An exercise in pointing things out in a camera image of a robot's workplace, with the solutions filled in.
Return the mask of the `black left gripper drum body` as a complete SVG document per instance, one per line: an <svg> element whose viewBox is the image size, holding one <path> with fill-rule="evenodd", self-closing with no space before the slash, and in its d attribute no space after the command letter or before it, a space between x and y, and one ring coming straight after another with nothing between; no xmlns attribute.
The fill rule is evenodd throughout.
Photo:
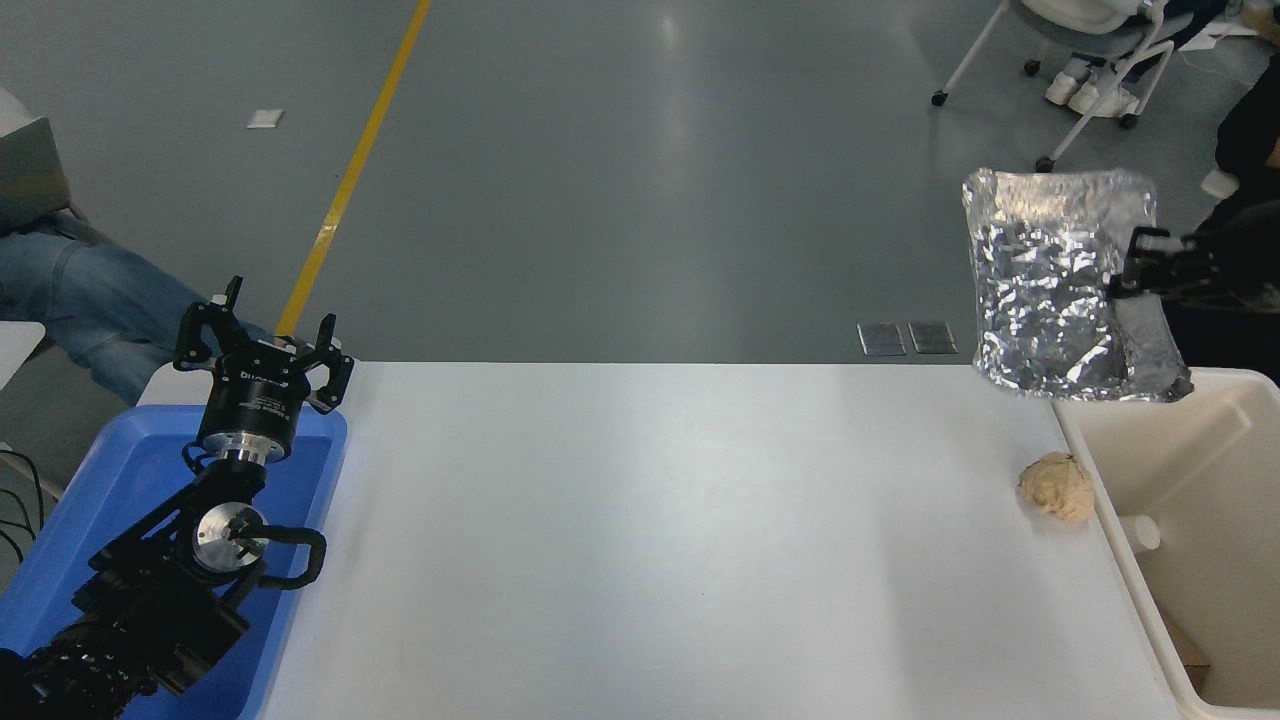
<svg viewBox="0 0 1280 720"><path fill-rule="evenodd" d="M300 359L275 345L246 345L218 359L212 388L197 432L200 446L218 454L237 436L253 436L270 454L292 451L310 383Z"/></svg>

